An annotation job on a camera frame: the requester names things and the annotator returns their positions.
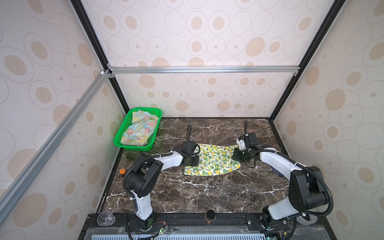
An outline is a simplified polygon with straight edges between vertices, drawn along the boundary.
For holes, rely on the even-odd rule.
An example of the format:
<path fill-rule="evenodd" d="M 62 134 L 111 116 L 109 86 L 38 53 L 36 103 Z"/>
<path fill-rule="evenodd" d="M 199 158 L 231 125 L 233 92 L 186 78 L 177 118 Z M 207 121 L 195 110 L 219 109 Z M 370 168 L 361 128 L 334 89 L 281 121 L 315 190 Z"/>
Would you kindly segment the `lemon print green skirt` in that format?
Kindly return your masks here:
<path fill-rule="evenodd" d="M 228 174 L 241 168 L 241 163 L 232 159 L 236 147 L 201 144 L 199 164 L 196 167 L 185 167 L 184 175 L 209 177 Z"/>

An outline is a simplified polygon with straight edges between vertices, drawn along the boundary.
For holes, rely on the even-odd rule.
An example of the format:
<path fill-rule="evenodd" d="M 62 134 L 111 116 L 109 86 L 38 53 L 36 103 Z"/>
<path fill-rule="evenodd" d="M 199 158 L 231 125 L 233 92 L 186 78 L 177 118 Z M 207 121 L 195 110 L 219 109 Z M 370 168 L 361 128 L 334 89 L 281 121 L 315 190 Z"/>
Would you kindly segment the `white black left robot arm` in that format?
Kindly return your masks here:
<path fill-rule="evenodd" d="M 125 173 L 123 189 L 131 196 L 136 217 L 147 222 L 153 215 L 151 192 L 162 171 L 173 167 L 197 167 L 200 161 L 200 146 L 191 140 L 192 125 L 187 127 L 187 138 L 168 153 L 150 155 L 142 152 L 132 167 Z"/>

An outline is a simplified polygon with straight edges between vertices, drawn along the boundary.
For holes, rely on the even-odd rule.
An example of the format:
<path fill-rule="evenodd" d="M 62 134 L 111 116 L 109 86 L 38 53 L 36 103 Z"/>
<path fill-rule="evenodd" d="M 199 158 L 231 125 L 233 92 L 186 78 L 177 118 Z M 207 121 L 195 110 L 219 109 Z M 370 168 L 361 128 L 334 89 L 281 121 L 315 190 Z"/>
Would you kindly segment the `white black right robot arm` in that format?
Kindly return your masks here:
<path fill-rule="evenodd" d="M 307 167 L 260 144 L 256 134 L 248 132 L 248 122 L 244 123 L 244 134 L 237 138 L 237 144 L 233 160 L 243 163 L 260 160 L 289 181 L 288 197 L 263 209 L 261 220 L 265 227 L 285 218 L 328 216 L 332 212 L 334 199 L 319 168 Z"/>

